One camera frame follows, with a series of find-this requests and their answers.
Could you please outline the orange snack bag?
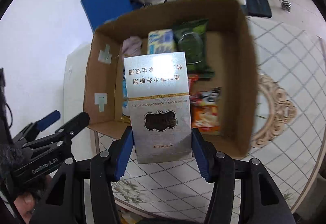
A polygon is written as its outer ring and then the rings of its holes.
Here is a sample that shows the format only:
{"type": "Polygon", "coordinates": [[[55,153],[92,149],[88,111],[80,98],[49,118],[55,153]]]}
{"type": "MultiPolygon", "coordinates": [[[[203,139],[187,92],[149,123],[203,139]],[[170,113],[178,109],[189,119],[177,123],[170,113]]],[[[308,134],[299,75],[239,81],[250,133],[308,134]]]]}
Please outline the orange snack bag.
{"type": "Polygon", "coordinates": [[[198,128],[200,132],[220,131],[218,109],[220,94],[221,88],[216,87],[209,91],[196,92],[189,97],[193,128],[198,128]]]}

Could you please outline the blue tube package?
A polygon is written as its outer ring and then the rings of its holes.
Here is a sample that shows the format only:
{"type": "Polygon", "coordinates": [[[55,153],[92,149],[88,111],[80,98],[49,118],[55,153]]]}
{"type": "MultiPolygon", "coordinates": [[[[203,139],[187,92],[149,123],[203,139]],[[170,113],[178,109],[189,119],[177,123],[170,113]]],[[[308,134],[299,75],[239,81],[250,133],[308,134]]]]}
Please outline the blue tube package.
{"type": "Polygon", "coordinates": [[[130,123],[130,111],[128,106],[128,96],[127,96],[127,85],[126,79],[123,78],[122,80],[122,95],[123,95],[123,102],[122,102],[122,121],[130,123]]]}

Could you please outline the white silver cigarette carton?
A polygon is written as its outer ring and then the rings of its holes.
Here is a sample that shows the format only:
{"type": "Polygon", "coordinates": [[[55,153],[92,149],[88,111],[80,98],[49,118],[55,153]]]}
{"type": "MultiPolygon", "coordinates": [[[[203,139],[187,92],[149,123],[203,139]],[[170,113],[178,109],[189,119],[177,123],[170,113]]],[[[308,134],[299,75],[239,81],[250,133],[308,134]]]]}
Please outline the white silver cigarette carton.
{"type": "Polygon", "coordinates": [[[138,162],[192,158],[185,54],[174,52],[125,58],[124,70],[138,162]]]}

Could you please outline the grey plush toy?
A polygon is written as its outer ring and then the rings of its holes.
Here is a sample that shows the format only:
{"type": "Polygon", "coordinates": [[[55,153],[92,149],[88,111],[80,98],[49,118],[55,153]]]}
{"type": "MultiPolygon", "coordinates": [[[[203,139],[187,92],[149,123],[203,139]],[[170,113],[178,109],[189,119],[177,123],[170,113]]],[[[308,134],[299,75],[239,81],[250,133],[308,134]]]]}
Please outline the grey plush toy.
{"type": "Polygon", "coordinates": [[[131,36],[124,40],[122,46],[122,58],[135,57],[141,55],[142,40],[137,36],[131,36]]]}

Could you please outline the green wet wipes pack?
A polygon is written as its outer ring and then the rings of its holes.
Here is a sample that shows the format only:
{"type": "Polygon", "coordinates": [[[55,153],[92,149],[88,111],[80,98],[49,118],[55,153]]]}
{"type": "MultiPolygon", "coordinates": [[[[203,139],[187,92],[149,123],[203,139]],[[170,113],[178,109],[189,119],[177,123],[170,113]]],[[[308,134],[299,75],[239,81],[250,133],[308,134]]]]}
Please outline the green wet wipes pack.
{"type": "Polygon", "coordinates": [[[187,72],[200,79],[211,79],[214,70],[206,60],[206,29],[208,19],[184,22],[172,27],[178,51],[184,51],[187,72]]]}

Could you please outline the yellow blue tissue pack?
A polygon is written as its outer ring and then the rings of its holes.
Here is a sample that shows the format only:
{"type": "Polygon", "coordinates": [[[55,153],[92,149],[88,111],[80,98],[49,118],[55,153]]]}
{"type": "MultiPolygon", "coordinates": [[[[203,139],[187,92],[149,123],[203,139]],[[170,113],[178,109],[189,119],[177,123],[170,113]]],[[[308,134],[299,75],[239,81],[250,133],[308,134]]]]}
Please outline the yellow blue tissue pack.
{"type": "Polygon", "coordinates": [[[147,54],[176,52],[174,32],[172,29],[151,31],[148,34],[147,54]]]}

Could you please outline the red snack packet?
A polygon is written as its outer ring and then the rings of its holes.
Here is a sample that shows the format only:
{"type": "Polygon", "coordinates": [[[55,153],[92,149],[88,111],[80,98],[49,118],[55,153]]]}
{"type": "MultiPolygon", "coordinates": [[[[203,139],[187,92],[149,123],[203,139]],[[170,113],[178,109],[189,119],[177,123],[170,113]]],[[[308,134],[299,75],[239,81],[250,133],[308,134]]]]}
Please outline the red snack packet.
{"type": "Polygon", "coordinates": [[[195,83],[199,80],[199,75],[197,74],[189,74],[188,75],[188,89],[189,94],[192,95],[196,92],[195,83]]]}

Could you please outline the open cardboard box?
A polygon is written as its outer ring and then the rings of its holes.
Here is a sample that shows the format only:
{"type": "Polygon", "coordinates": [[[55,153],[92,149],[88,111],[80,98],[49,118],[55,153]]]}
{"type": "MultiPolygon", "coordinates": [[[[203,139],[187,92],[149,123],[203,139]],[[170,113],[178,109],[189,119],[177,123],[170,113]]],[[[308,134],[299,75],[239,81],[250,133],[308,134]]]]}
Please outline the open cardboard box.
{"type": "Polygon", "coordinates": [[[147,41],[149,32],[170,29],[185,22],[207,19],[206,62],[215,75],[197,81],[194,91],[221,88],[220,130],[205,132],[204,139],[233,158],[250,150],[254,125],[258,73],[255,49],[245,15],[235,0],[177,0],[127,13],[98,27],[93,35],[85,75],[83,109],[89,128],[119,139],[127,127],[122,117],[122,79],[131,77],[136,89],[168,85],[168,94],[181,82],[186,66],[171,57],[142,62],[125,70],[123,42],[132,36],[147,41]]]}

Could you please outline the blue board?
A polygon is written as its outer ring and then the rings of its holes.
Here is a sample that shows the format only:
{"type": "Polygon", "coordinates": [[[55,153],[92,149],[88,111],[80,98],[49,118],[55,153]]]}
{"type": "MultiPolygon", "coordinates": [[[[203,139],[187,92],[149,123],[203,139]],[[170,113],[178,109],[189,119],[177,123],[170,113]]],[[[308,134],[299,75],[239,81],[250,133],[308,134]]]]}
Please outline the blue board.
{"type": "Polygon", "coordinates": [[[81,0],[92,32],[99,26],[133,11],[130,0],[81,0]]]}

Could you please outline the chrome dumbbell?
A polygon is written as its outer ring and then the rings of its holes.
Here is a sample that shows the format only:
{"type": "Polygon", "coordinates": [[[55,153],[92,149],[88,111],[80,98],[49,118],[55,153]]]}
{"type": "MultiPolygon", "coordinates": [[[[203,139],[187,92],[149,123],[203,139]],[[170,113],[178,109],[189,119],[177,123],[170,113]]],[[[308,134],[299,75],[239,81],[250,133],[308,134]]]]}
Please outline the chrome dumbbell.
{"type": "Polygon", "coordinates": [[[278,1],[281,1],[281,9],[283,9],[287,12],[291,11],[292,5],[289,1],[286,1],[286,0],[278,0],[278,1]]]}

